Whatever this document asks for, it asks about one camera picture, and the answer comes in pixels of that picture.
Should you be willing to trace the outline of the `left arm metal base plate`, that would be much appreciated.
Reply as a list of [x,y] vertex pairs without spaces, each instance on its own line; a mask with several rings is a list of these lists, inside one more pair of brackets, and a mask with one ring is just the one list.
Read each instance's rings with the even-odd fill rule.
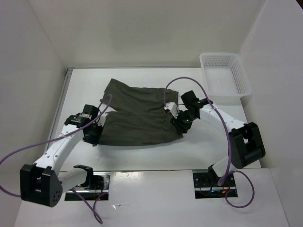
[[93,183],[90,186],[75,186],[73,189],[81,195],[86,201],[95,201],[98,196],[102,195],[98,200],[107,201],[109,194],[110,172],[93,172]]

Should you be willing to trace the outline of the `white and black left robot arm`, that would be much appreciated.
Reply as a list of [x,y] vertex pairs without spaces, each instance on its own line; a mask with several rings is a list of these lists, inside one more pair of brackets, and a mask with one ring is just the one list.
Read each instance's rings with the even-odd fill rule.
[[94,185],[93,169],[74,165],[71,171],[60,174],[60,169],[75,146],[83,141],[98,145],[103,127],[98,124],[99,108],[85,105],[82,112],[70,115],[61,134],[49,149],[32,165],[25,164],[20,170],[20,197],[24,201],[54,207],[66,191],[81,186],[89,189]]

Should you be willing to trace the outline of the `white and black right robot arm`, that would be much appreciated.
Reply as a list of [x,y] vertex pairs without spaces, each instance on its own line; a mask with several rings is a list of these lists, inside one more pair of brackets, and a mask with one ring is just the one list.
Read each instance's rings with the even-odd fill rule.
[[164,110],[171,113],[171,123],[179,134],[187,133],[194,120],[203,120],[227,137],[228,155],[208,168],[208,182],[222,186],[227,174],[262,159],[265,147],[258,126],[254,122],[245,123],[233,118],[212,101],[198,99],[193,91],[181,96],[185,110],[174,102],[167,102]]

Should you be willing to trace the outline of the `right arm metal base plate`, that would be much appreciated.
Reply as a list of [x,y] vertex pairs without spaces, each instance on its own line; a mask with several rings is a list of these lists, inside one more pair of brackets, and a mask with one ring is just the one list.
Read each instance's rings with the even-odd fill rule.
[[223,186],[213,183],[206,170],[193,171],[193,182],[196,199],[212,199],[227,197],[238,197],[234,176],[228,176],[227,182]]

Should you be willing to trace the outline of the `dark olive green shorts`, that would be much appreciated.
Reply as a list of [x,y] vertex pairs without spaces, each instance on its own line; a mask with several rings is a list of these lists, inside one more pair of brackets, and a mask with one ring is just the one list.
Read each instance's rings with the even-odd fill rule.
[[170,143],[183,137],[171,123],[164,104],[178,103],[178,92],[164,88],[130,87],[111,79],[105,95],[111,94],[103,132],[98,140],[107,146],[148,146]]

